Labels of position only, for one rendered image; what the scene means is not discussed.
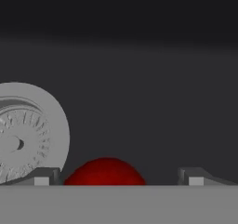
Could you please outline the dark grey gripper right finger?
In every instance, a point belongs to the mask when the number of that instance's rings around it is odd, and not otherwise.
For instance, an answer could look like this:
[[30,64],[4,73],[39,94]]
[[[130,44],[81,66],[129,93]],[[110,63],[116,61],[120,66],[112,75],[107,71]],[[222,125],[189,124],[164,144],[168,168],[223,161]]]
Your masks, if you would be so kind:
[[178,184],[187,186],[235,186],[234,182],[214,177],[202,167],[180,167],[178,169]]

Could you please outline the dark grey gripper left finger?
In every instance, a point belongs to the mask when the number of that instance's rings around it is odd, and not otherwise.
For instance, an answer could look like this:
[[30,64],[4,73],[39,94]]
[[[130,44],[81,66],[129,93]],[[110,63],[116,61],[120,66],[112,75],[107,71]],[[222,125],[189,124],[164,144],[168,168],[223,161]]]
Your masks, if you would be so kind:
[[16,178],[7,185],[52,186],[60,184],[60,169],[58,167],[39,167],[23,178]]

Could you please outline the grey sink drain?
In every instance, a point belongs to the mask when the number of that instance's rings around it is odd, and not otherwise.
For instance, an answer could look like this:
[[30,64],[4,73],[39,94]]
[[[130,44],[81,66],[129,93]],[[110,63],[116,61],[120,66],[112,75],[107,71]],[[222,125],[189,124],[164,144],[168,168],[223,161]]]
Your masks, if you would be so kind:
[[25,83],[0,84],[0,185],[39,167],[61,172],[69,148],[68,120],[51,94]]

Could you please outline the red apple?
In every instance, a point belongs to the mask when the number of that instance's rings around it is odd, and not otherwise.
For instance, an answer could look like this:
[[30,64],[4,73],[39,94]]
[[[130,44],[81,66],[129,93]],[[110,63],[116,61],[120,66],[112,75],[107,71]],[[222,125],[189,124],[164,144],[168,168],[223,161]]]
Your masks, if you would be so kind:
[[135,167],[117,158],[98,158],[81,165],[65,181],[65,185],[145,185]]

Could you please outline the dark grey sink basin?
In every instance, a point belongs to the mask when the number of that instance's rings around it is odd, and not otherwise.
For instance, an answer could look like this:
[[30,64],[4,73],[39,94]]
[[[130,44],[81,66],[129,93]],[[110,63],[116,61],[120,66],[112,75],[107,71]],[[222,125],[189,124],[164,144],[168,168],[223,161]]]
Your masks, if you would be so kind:
[[59,101],[66,173],[113,156],[154,185],[238,182],[238,0],[0,0],[0,82]]

